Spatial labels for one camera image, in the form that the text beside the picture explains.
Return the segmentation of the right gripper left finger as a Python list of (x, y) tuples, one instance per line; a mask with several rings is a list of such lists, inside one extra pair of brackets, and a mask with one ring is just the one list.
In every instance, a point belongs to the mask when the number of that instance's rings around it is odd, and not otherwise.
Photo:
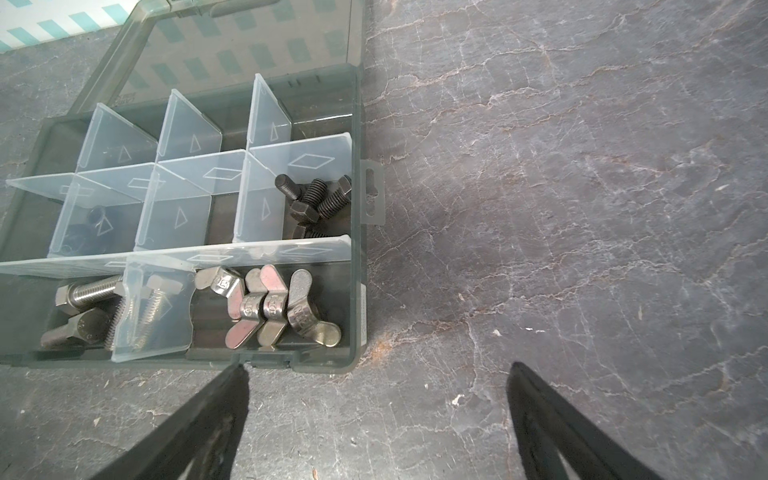
[(249, 375), (228, 366), (96, 479), (228, 479), (249, 405)]

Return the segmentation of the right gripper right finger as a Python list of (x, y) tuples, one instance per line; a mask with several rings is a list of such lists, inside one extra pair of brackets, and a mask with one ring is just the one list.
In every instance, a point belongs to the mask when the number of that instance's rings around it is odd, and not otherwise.
[(506, 394), (518, 452), (528, 479), (658, 479), (522, 362), (510, 370)]

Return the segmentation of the silver hex bolt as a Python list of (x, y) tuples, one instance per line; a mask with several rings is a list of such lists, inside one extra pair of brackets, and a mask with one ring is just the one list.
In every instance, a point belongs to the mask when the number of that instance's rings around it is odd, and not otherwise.
[(89, 283), (62, 285), (55, 293), (55, 307), (68, 315), (77, 315), (114, 297), (115, 289), (122, 279), (122, 275), (115, 275)]
[(71, 317), (65, 325), (45, 332), (40, 345), (44, 349), (67, 345), (93, 345), (106, 338), (110, 322), (111, 319), (105, 311), (92, 308)]
[(147, 287), (151, 292), (140, 319), (134, 351), (143, 351), (151, 344), (151, 337), (161, 318), (170, 309), (170, 298), (181, 293), (183, 284), (160, 275), (152, 275), (148, 279)]

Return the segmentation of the silver wing nut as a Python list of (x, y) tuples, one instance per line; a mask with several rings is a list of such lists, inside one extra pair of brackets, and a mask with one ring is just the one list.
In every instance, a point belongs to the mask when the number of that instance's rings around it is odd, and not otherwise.
[(226, 295), (228, 313), (235, 321), (225, 337), (227, 348), (240, 348), (263, 325), (262, 305), (267, 293), (260, 268), (251, 269), (245, 278), (235, 277)]
[(195, 274), (197, 290), (210, 289), (227, 300), (227, 313), (233, 321), (241, 316), (241, 304), (244, 299), (245, 285), (243, 278), (234, 270), (225, 267), (200, 269)]
[(298, 269), (291, 275), (288, 322), (302, 338), (312, 340), (324, 347), (335, 347), (341, 341), (341, 329), (335, 323), (322, 319), (319, 310), (310, 300), (312, 285), (312, 274), (306, 269)]
[(265, 265), (260, 271), (260, 280), (267, 289), (262, 311), (265, 323), (257, 334), (261, 347), (276, 345), (288, 325), (287, 303), (289, 288), (283, 276), (274, 265)]

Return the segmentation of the silver hex bolt angled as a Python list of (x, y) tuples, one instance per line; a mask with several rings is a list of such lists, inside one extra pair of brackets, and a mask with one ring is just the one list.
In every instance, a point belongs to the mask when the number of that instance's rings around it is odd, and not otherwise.
[(119, 297), (119, 301), (104, 340), (104, 348), (110, 352), (115, 348), (115, 340), (120, 322), (125, 319), (133, 309), (133, 302), (123, 281), (117, 282), (114, 293)]

